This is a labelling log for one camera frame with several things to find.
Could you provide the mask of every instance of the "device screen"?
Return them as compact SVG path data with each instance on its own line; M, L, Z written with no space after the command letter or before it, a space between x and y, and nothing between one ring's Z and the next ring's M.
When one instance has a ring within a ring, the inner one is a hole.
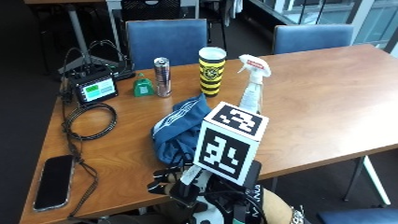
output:
M100 79L94 83L84 86L82 94L85 95L85 101L90 102L113 93L114 91L114 83L112 78L109 77Z
M33 204L35 211L45 211L66 204L73 164L72 155L47 160Z

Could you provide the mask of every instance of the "silver can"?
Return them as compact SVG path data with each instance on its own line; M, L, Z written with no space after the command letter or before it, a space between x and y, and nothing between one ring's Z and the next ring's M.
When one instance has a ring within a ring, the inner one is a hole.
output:
M172 94L169 60L166 58L157 58L153 63L157 79L157 95L160 97L168 97Z

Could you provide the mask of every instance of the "spray bottle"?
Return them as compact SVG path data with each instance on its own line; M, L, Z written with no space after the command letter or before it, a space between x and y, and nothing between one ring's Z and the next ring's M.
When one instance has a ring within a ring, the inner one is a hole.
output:
M238 70L238 73L244 69L247 69L250 71L249 83L240 100L238 107L251 111L253 113L261 114L262 77L269 77L271 75L271 69L262 59L249 54L240 55L238 58L244 63L244 66Z

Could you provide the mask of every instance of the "black cable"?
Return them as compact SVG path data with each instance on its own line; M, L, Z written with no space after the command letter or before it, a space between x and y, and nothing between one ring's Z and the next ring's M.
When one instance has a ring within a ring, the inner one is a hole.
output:
M81 218L74 217L76 213L78 212L82 205L85 204L86 199L89 198L89 196L94 192L96 188L98 187L98 181L100 181L98 173L97 173L96 169L92 166L89 166L85 163L85 160L82 159L82 151L84 151L82 142L84 142L84 140L82 140L82 138L80 138L81 150L78 151L76 145L72 143L70 135L66 135L66 145L68 145L69 152L73 155L74 161L77 162L77 164L80 164L84 167L86 173L92 176L93 182L92 182L90 186L88 187L88 189L85 191L85 194L84 194L81 200L78 201L73 211L69 214L69 216L66 217L66 219L68 220L84 221L85 223L92 223L90 221L86 221Z
M213 194L225 194L225 193L237 194L240 196L244 196L244 198L247 200L247 202L253 205L253 207L257 209L258 213L261 214L263 224L267 224L267 220L266 220L266 217L263 214L262 207L259 207L259 204L257 203L255 199L246 193L237 191L237 190L226 189L226 190L220 190L220 191L213 191L213 192L202 192L198 194L198 196L206 196L206 195L213 195Z
M62 106L64 106L64 104L69 104L70 102L72 102L72 91L70 91L70 89L69 89L69 87L68 87L68 85L66 85L66 76L65 76L65 73L66 73L66 60L68 60L68 57L69 57L69 54L70 54L70 52L73 51L73 50L76 50L80 54L81 54L81 56L82 56L82 58L84 58L84 64L85 64L85 55L84 55L84 53L81 52L81 50L80 49L77 49L77 48L70 48L68 51L66 51L66 56L65 56L65 58L64 58L64 66L62 66L62 69L64 69L64 71L62 71L62 74L61 74L61 92L60 92L60 96L61 96L61 101L62 101Z
M97 40L94 40L90 44L89 44L89 47L88 47L88 50L86 50L86 54L89 55L89 52L92 51L92 49L93 48L96 48L97 46L102 46L102 45L108 45L108 46L110 46L110 48L113 48L116 51L117 51L117 53L122 56L122 58L124 58L124 70L120 72L120 74L122 74L124 73L124 71L125 71L125 69L126 69L126 56L117 50L117 48L116 48L116 45L112 43L112 41L110 40L101 40L101 41L97 41Z
M112 120L109 122L109 125L104 128L104 130L101 130L98 133L93 134L93 135L89 135L89 136L81 136L78 134L76 134L72 130L70 130L70 127L72 127L72 123L74 121L76 118L78 118L78 116L81 116L88 110L90 109L105 109L110 112L110 115L112 115ZM110 105L106 105L104 103L88 103L85 105L81 105L80 107L77 107L72 112L70 114L64 117L64 123L62 123L62 127L64 127L64 132L72 136L73 138L76 139L81 139L81 140L93 140L93 139L97 139L100 137L102 137L104 135L106 135L112 129L114 128L116 126L116 123L117 123L117 113L116 113L116 110L114 108L110 106Z

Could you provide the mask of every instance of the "chair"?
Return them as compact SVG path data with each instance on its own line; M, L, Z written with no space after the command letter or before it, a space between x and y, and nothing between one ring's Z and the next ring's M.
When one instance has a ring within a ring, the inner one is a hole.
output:
M318 217L323 224L397 224L398 209L369 208L319 212Z
M170 66L197 63L206 47L206 20L128 21L125 25L133 70L153 68L158 57Z
M273 54L346 47L351 33L349 24L278 25L274 28Z
M125 22L148 20L174 20L181 16L180 0L122 0L122 9L112 11L117 24L117 32L122 53L128 54Z

